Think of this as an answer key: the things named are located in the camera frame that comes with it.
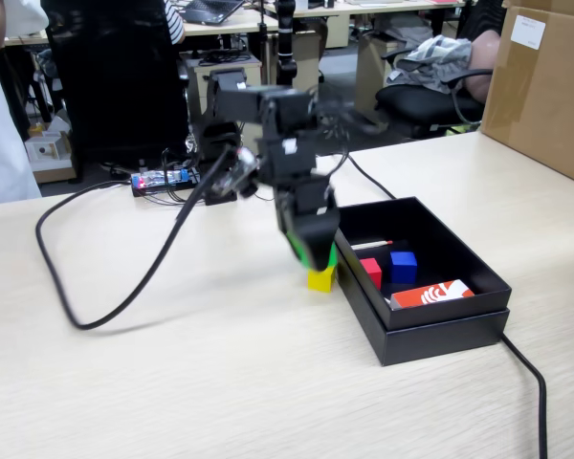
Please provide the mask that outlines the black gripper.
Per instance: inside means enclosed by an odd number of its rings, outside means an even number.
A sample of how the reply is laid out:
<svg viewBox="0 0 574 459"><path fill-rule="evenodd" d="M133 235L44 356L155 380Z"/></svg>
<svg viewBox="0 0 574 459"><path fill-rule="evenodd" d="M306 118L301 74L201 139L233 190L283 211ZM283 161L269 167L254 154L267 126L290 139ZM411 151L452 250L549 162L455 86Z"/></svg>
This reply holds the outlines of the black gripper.
<svg viewBox="0 0 574 459"><path fill-rule="evenodd" d="M340 213L330 176L316 171L313 136L304 131L286 137L263 132L256 144L255 181L272 189L280 232L303 267L324 271L330 264ZM296 216L293 234L284 216Z"/></svg>

